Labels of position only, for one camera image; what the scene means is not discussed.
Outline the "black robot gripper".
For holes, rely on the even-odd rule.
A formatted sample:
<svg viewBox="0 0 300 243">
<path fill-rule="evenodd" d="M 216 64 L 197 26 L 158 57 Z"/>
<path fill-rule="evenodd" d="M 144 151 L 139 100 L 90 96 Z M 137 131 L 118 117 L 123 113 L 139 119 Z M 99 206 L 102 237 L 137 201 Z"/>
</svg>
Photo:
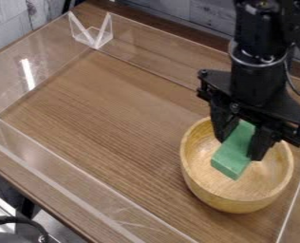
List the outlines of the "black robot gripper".
<svg viewBox="0 0 300 243">
<path fill-rule="evenodd" d="M 254 125 L 248 157 L 261 161 L 284 140 L 300 146 L 300 103 L 290 97 L 288 52 L 261 56 L 240 48 L 230 51 L 232 70 L 202 69 L 197 96 L 212 108 L 213 132 L 224 142 L 241 121 Z"/>
</svg>

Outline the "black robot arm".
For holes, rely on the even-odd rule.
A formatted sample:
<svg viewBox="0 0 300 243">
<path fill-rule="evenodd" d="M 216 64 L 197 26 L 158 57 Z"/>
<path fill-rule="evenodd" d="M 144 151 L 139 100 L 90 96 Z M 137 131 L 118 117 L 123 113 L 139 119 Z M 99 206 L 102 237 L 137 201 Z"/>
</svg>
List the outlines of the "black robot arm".
<svg viewBox="0 0 300 243">
<path fill-rule="evenodd" d="M 234 0 L 234 6 L 232 70 L 200 70 L 197 96 L 210 105 L 220 141 L 242 121 L 254 125 L 246 156 L 261 160 L 281 140 L 300 146 L 300 103 L 293 99 L 300 88 L 289 76 L 300 51 L 300 0 Z"/>
</svg>

